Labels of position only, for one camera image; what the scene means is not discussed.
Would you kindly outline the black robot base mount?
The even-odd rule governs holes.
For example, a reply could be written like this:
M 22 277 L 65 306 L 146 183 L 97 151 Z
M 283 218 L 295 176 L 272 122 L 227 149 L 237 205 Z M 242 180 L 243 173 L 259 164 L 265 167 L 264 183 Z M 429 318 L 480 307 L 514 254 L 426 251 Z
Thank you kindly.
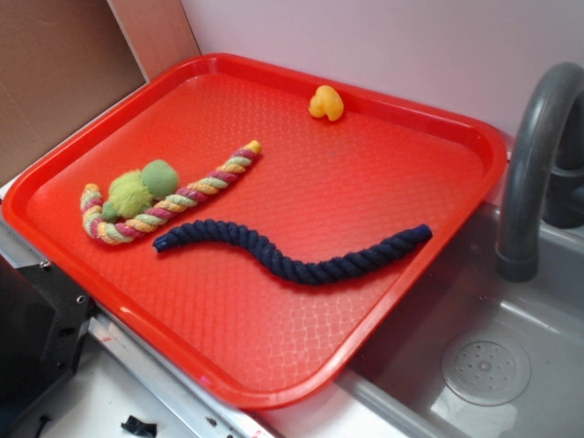
M 58 266 L 1 260 L 1 435 L 76 374 L 93 301 Z

